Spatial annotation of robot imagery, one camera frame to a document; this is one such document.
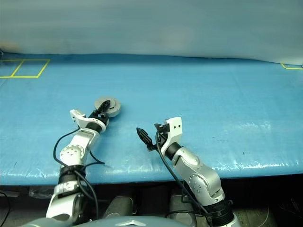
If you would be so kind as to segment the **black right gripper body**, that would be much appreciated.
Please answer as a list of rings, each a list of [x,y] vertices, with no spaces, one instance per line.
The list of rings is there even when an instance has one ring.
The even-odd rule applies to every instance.
[[[157,130],[158,135],[156,136],[156,147],[158,152],[163,147],[164,143],[168,139],[168,133],[170,132],[169,124],[164,124],[163,128]]]

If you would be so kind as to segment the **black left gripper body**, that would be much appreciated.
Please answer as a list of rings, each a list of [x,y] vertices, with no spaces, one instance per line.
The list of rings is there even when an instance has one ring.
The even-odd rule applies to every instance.
[[[108,124],[109,124],[109,116],[106,113],[102,113],[97,110],[94,110],[90,114],[89,118],[98,119],[98,120],[102,121],[106,126],[108,126]]]

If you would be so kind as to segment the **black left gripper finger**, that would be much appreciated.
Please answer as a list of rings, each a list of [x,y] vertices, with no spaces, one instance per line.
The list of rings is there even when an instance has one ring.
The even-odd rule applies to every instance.
[[[110,108],[110,103],[111,103],[110,100],[106,100],[106,101],[102,102],[102,103],[100,104],[99,108],[96,109],[96,113],[97,113],[98,115],[106,115],[108,109]]]

